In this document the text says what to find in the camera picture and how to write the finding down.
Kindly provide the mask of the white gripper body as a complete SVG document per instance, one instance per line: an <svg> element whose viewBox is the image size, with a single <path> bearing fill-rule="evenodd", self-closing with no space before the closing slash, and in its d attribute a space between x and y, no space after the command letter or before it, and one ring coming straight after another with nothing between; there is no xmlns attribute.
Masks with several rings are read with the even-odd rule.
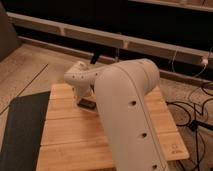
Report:
<svg viewBox="0 0 213 171"><path fill-rule="evenodd" d="M82 99L92 95L92 89L90 86L76 86L74 88L74 91L78 99Z"/></svg>

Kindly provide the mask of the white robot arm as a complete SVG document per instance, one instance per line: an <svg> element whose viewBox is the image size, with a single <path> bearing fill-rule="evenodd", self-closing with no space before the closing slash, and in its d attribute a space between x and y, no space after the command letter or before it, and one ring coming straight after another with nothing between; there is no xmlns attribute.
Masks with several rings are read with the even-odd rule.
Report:
<svg viewBox="0 0 213 171"><path fill-rule="evenodd" d="M144 100L159 78L156 64L148 59L94 69L78 62L64 74L77 97L96 96L117 171L169 171Z"/></svg>

